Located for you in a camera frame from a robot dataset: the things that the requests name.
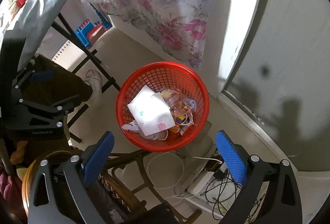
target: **floral curtain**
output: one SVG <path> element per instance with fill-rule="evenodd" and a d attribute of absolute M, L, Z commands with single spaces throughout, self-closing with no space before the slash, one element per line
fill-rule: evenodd
<path fill-rule="evenodd" d="M 112 0 L 100 7 L 147 32 L 177 60 L 199 68 L 210 3 L 211 0 Z"/>

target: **blue gripper pad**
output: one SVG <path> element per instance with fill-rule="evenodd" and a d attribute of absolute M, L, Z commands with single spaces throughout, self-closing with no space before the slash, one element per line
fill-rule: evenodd
<path fill-rule="evenodd" d="M 235 145 L 224 131 L 219 131 L 217 133 L 216 145 L 233 177 L 233 180 L 244 186 L 248 181 L 246 176 L 246 164 L 235 149 Z"/>
<path fill-rule="evenodd" d="M 107 131 L 96 145 L 89 146 L 81 155 L 84 166 L 82 182 L 86 187 L 97 180 L 113 147 L 114 136 L 111 132 Z"/>

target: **white wall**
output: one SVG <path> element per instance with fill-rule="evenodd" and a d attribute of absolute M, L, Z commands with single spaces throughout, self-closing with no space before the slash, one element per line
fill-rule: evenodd
<path fill-rule="evenodd" d="M 208 91 L 218 96 L 237 60 L 259 0 L 212 0 L 207 25 L 203 66 L 197 73 Z M 116 28 L 141 43 L 164 60 L 176 61 L 166 54 L 148 34 L 111 17 Z"/>

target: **brown pants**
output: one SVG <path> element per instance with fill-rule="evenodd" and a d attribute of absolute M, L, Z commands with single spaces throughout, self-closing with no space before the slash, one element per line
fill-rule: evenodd
<path fill-rule="evenodd" d="M 79 101 L 85 102 L 93 93 L 92 88 L 84 83 L 80 77 L 44 56 L 38 56 L 35 59 L 35 64 L 33 66 L 29 64 L 27 70 L 35 70 L 36 72 L 52 70 L 54 71 L 54 78 L 45 82 L 32 82 L 26 86 L 22 90 L 25 100 L 51 106 L 78 94 L 80 95 Z M 28 167 L 41 154 L 62 149 L 69 149 L 65 134 L 63 134 L 62 139 L 58 140 L 31 140 L 26 146 L 24 165 Z"/>

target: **white paper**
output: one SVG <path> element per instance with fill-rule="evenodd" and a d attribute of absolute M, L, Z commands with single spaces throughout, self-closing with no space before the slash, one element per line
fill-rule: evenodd
<path fill-rule="evenodd" d="M 155 94 L 148 86 L 144 86 L 127 107 L 145 136 L 175 126 L 170 107 L 160 93 Z"/>

